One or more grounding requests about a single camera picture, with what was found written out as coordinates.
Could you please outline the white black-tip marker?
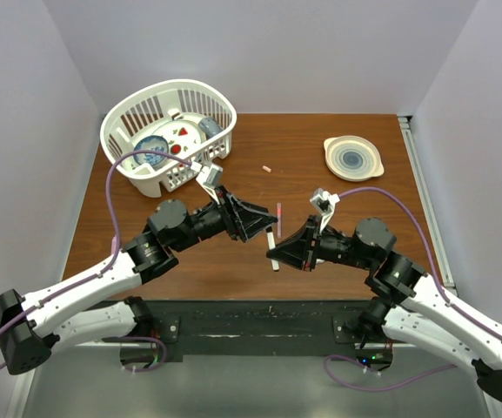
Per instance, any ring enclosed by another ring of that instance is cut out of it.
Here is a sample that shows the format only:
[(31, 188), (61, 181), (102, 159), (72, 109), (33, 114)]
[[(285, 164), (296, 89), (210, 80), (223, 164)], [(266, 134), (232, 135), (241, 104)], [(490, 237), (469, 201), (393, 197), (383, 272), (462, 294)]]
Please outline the white black-tip marker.
[[(272, 250), (276, 247), (274, 233), (266, 233), (267, 241), (268, 241), (268, 249)], [(271, 267), (274, 272), (279, 271), (279, 264), (276, 260), (270, 259)]]

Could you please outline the pink highlighter pen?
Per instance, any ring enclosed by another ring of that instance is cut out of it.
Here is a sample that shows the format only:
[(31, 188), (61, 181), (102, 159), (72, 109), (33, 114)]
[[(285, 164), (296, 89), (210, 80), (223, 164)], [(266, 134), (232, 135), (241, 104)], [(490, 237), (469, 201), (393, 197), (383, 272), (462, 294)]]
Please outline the pink highlighter pen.
[(282, 204), (281, 202), (277, 202), (276, 204), (276, 216), (277, 216), (277, 219), (278, 219), (278, 222), (277, 222), (277, 238), (278, 239), (281, 239), (282, 238)]

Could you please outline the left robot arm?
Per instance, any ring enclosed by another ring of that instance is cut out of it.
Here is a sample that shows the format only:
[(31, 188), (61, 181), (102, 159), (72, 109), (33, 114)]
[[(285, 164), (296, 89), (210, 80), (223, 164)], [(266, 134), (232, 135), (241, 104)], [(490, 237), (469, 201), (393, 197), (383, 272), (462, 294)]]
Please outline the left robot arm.
[(246, 242), (273, 236), (278, 221), (267, 208), (218, 186), (211, 201), (191, 212), (178, 199), (160, 203), (143, 231), (95, 266), (52, 287), (0, 294), (0, 350), (11, 375), (29, 372), (53, 354), (89, 340), (148, 340), (152, 316), (141, 298), (103, 309), (108, 297), (157, 279), (178, 264), (177, 253), (216, 235)]

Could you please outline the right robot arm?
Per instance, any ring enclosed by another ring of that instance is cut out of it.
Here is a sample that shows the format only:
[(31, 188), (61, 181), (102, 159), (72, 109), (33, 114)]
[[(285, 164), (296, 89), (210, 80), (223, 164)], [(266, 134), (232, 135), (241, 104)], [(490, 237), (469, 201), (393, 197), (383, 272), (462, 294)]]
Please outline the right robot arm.
[(425, 269), (394, 251), (395, 236), (377, 218), (346, 236), (310, 216), (292, 236), (268, 239), (267, 258), (310, 272), (320, 261), (366, 270), (374, 292), (342, 326), (361, 342), (401, 341), (471, 371), (480, 389), (502, 402), (502, 325), (444, 289)]

